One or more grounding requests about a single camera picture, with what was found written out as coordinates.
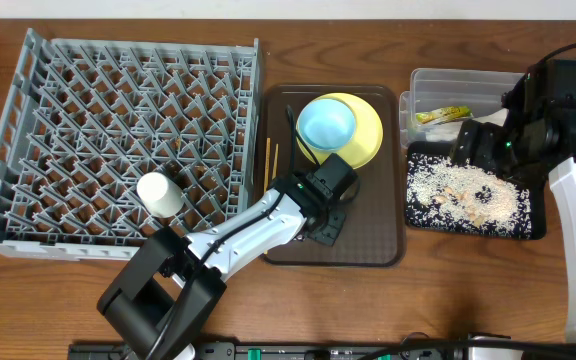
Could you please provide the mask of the light blue bowl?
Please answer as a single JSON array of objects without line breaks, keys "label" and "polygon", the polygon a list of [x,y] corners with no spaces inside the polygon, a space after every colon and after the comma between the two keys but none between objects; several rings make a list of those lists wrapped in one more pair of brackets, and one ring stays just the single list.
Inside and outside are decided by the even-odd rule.
[{"label": "light blue bowl", "polygon": [[356,131],[356,118],[348,105],[337,99],[315,99],[300,112],[297,130],[307,145],[321,151],[345,146]]}]

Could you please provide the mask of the wooden chopstick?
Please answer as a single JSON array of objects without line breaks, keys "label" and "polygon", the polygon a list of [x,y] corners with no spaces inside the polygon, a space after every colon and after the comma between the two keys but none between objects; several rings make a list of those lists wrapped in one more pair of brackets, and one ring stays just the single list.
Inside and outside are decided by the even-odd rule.
[{"label": "wooden chopstick", "polygon": [[272,166],[272,173],[271,173],[271,180],[274,180],[277,177],[278,171],[278,158],[279,158],[279,144],[275,144],[275,151],[273,157],[273,166]]},{"label": "wooden chopstick", "polygon": [[266,147],[265,147],[265,157],[264,157],[264,177],[263,177],[264,193],[267,191],[268,183],[269,183],[270,153],[271,153],[271,139],[270,139],[270,137],[267,137],[266,138]]}]

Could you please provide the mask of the green snack wrapper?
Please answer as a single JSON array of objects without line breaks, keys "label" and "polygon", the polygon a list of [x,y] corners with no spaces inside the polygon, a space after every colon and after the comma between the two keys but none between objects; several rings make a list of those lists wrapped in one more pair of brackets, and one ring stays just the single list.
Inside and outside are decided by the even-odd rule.
[{"label": "green snack wrapper", "polygon": [[418,112],[415,114],[415,119],[423,125],[434,125],[471,116],[472,111],[468,106],[448,106],[428,112]]}]

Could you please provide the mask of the white napkin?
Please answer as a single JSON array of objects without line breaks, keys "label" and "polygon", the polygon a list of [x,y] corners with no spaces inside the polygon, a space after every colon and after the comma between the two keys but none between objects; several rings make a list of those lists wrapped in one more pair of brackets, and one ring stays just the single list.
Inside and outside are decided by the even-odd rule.
[{"label": "white napkin", "polygon": [[[473,120],[480,123],[490,122],[502,126],[507,115],[508,110],[501,109],[487,116],[474,117]],[[425,140],[430,142],[452,142],[457,139],[461,126],[465,121],[466,118],[462,118],[456,121],[430,125],[424,130]]]}]

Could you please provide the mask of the small white cup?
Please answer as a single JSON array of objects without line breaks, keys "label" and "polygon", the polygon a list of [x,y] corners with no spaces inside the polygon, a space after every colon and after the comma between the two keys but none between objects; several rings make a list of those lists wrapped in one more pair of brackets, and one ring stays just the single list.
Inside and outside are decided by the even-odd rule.
[{"label": "small white cup", "polygon": [[172,217],[183,207],[182,189],[160,172],[143,175],[137,182],[137,194],[155,217]]}]

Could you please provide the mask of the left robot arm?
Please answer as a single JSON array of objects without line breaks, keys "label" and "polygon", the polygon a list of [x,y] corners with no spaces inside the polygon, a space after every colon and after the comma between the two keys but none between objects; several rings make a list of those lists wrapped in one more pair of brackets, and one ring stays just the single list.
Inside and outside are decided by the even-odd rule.
[{"label": "left robot arm", "polygon": [[227,280],[301,235],[333,244],[345,220],[340,198],[357,178],[332,154],[309,173],[275,179],[257,203],[215,227],[156,231],[101,295],[99,313],[137,359],[193,358],[191,344]]}]

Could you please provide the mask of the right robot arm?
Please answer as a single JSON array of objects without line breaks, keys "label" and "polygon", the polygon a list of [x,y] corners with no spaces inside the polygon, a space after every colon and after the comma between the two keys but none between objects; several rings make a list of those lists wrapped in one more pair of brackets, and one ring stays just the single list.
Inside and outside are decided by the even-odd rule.
[{"label": "right robot arm", "polygon": [[565,337],[576,343],[576,60],[532,65],[502,105],[508,111],[504,124],[465,121],[450,157],[508,182],[550,187],[567,268]]}]

